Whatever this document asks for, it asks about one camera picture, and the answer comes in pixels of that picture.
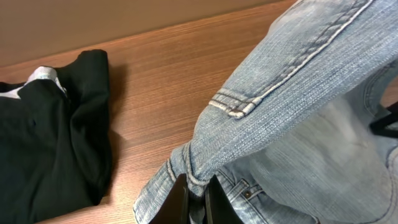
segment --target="clothing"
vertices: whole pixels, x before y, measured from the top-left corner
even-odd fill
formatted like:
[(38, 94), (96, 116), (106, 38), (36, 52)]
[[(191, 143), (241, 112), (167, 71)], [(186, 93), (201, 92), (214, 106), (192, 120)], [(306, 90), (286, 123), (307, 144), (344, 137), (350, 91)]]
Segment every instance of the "clothing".
[[(137, 222), (148, 223), (187, 173), (199, 197), (217, 174), (245, 223), (397, 223), (397, 145), (367, 131), (385, 113), (375, 96), (397, 74), (397, 11), (393, 0), (296, 2), (212, 98), (193, 139), (143, 188)], [(326, 124), (338, 118), (355, 141), (336, 141), (344, 122)]]
[(82, 52), (65, 67), (40, 67), (27, 83), (0, 89), (17, 94), (0, 96), (0, 223), (99, 204), (112, 162), (106, 52)]

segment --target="button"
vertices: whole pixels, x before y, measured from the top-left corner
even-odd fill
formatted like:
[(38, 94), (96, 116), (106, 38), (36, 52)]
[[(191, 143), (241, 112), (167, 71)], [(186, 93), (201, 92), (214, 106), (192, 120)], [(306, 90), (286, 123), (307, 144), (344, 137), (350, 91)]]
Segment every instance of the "button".
[(251, 192), (248, 190), (243, 195), (244, 195), (245, 198), (249, 199), (251, 197)]

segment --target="folded black clothing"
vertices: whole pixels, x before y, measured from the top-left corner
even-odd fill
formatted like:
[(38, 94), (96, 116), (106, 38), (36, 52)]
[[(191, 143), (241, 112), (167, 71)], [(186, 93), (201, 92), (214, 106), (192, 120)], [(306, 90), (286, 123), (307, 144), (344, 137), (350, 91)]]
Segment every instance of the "folded black clothing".
[(34, 223), (99, 204), (112, 169), (105, 51), (27, 83), (0, 83), (0, 223)]

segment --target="denim fabric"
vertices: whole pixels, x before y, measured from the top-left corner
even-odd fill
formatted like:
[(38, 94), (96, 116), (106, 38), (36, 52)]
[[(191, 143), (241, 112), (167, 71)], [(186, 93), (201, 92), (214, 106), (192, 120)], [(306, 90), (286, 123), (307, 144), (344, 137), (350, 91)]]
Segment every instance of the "denim fabric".
[[(211, 99), (193, 139), (144, 187), (137, 222), (148, 223), (187, 173), (198, 196), (217, 174), (245, 223), (393, 223), (398, 152), (366, 124), (383, 113), (377, 98), (394, 74), (397, 11), (395, 0), (294, 4)], [(314, 131), (334, 135), (307, 142)]]

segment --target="wall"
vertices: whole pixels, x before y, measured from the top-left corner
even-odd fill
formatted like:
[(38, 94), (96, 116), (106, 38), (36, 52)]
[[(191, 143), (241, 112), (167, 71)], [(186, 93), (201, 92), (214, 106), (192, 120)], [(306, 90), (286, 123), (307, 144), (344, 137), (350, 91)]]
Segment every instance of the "wall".
[(0, 1), (0, 66), (272, 1)]

